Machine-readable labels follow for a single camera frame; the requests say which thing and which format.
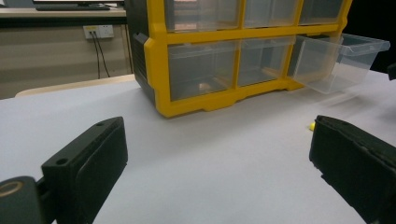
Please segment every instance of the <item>plastic drawer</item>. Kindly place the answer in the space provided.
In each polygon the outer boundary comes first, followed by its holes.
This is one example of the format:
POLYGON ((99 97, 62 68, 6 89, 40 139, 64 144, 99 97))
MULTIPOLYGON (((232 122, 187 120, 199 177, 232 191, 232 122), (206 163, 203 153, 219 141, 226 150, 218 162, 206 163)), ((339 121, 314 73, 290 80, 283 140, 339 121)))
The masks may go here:
POLYGON ((304 0, 300 25, 337 23, 344 0, 304 0))
POLYGON ((166 28, 170 32, 236 28, 241 0, 164 0, 166 28))
POLYGON ((294 36, 242 40, 238 85, 279 78, 285 68, 288 48, 293 43, 294 36))
POLYGON ((246 28, 293 25, 297 0, 247 0, 246 28))
POLYGON ((229 89, 237 41, 169 46, 171 100, 229 89))
POLYGON ((298 36, 297 43, 301 47, 296 49, 294 80, 323 93, 361 83, 376 54, 390 47, 388 41, 346 34, 318 39, 298 36))

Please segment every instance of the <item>small yellow ball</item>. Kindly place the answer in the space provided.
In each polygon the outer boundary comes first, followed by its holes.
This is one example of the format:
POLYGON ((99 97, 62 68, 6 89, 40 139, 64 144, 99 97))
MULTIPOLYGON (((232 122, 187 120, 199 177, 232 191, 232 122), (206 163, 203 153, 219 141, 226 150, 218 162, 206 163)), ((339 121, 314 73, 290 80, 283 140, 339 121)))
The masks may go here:
POLYGON ((315 130, 315 122, 312 122, 312 123, 309 125, 309 130, 311 130, 312 132, 315 130))

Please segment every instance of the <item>white wall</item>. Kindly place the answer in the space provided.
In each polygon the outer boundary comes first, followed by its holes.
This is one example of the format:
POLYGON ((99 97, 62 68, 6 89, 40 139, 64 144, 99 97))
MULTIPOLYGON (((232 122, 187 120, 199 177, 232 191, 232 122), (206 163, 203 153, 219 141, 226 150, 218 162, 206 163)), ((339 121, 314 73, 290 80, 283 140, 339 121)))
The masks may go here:
MULTIPOLYGON (((123 27, 114 26, 114 38, 100 39, 111 76, 132 73, 123 27)), ((82 27, 0 30, 0 99, 32 88, 96 78, 95 47, 85 39, 82 27)))

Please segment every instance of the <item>white table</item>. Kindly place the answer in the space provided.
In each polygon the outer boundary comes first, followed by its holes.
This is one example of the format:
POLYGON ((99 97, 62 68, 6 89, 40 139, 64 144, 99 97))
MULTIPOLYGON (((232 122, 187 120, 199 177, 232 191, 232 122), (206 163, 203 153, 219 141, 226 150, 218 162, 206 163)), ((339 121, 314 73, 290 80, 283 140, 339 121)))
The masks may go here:
POLYGON ((370 72, 323 95, 276 91, 213 112, 159 115, 134 81, 0 101, 0 180, 40 165, 97 121, 123 116, 129 162, 95 223, 363 223, 308 159, 326 115, 396 146, 396 82, 370 72))

